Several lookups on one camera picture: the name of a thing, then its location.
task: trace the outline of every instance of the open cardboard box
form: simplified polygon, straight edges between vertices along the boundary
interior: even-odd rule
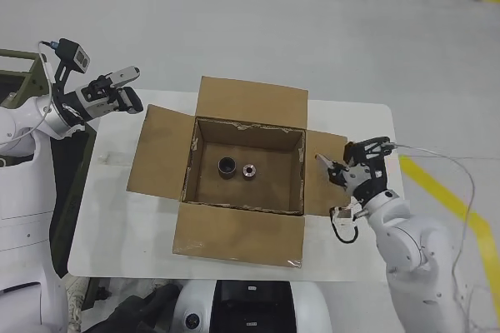
[[[341,161],[347,138],[307,122],[308,91],[203,77],[195,117],[148,106],[127,190],[182,202],[175,254],[300,267],[303,215],[350,202],[314,158]],[[237,163],[231,179],[222,157]]]

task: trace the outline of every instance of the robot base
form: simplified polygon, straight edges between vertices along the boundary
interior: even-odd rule
[[[171,333],[331,333],[328,306],[313,282],[193,280],[177,299]]]

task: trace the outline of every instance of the table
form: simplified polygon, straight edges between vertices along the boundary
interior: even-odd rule
[[[137,90],[143,104],[194,115],[198,94]],[[351,141],[395,139],[391,110],[379,104],[310,100],[307,128]],[[126,192],[146,112],[101,119],[68,261],[75,276],[283,281],[385,281],[385,263],[364,219],[359,238],[342,244],[328,218],[306,216],[302,268],[174,255],[179,202]],[[388,187],[403,196],[398,155],[386,157]]]

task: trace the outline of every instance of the gray floor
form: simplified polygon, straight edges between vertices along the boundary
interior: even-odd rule
[[[0,2],[0,47],[33,51],[35,41],[59,37],[80,42],[92,59],[88,74],[73,76],[71,87],[133,64],[142,70],[134,83],[140,88],[196,92],[200,76],[209,75],[307,88],[312,99],[387,104],[399,142],[461,157],[471,170],[475,208],[491,223],[500,255],[499,4]],[[468,197],[466,177],[450,162],[415,161]],[[448,221],[458,234],[460,222],[451,213],[407,177],[404,186],[415,212]],[[462,270],[473,283],[488,284],[472,233]],[[322,288],[335,331],[401,330],[385,285]],[[479,295],[473,314],[494,324],[492,308],[490,298]]]

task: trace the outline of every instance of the black cable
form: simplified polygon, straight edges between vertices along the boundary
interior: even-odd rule
[[[335,207],[332,207],[330,208],[330,222],[332,223],[332,228],[333,228],[333,232],[335,233],[335,237],[340,240],[341,243],[344,243],[344,244],[352,244],[354,243],[358,236],[359,236],[359,230],[358,230],[358,226],[353,226],[353,231],[354,231],[354,235],[353,235],[353,238],[349,241],[345,241],[343,240],[338,231],[337,231],[337,228],[335,227],[335,224],[333,224],[333,213],[335,212]]]

